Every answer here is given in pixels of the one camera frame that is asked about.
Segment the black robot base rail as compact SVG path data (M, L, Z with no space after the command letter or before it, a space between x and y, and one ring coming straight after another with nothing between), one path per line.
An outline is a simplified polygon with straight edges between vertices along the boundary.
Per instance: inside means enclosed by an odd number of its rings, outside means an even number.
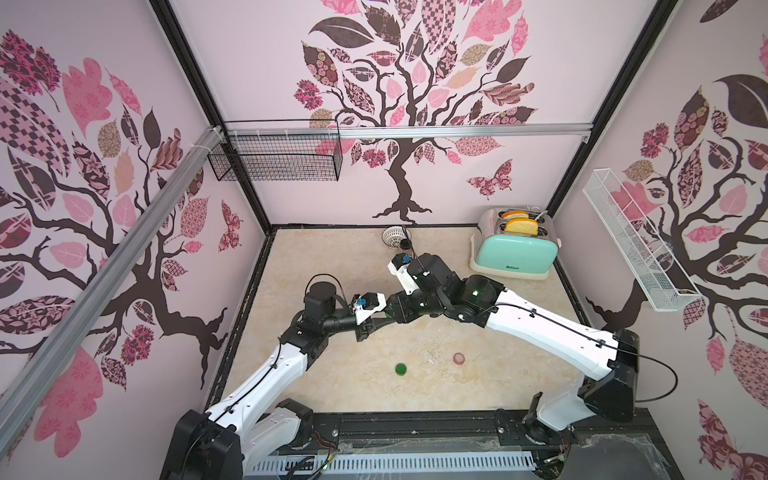
M526 436L524 410L471 410L433 412L316 413L313 430L335 443L371 448L399 440L479 439L496 440L503 447L522 450L560 450L584 443L598 434L660 438L646 409L627 423L600 417L581 420L562 433L548 433L540 442Z

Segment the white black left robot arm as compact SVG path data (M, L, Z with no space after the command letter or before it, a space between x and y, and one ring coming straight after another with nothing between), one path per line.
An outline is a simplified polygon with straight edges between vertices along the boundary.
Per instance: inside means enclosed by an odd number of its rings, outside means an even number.
M332 335L372 326L386 298L369 292L346 304L333 284L318 282L303 302L269 358L243 384L177 422L162 479L243 479L274 451L307 441L312 410L276 400L319 358Z

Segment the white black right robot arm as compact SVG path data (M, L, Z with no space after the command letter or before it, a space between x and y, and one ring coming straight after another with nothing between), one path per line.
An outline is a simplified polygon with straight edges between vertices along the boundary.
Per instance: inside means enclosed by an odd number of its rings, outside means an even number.
M435 281L418 276L379 305L396 323L444 316L524 340L576 368L581 376L556 391L540 392L524 417L528 435L561 432L601 417L628 423L635 413L639 339L573 322L482 275Z

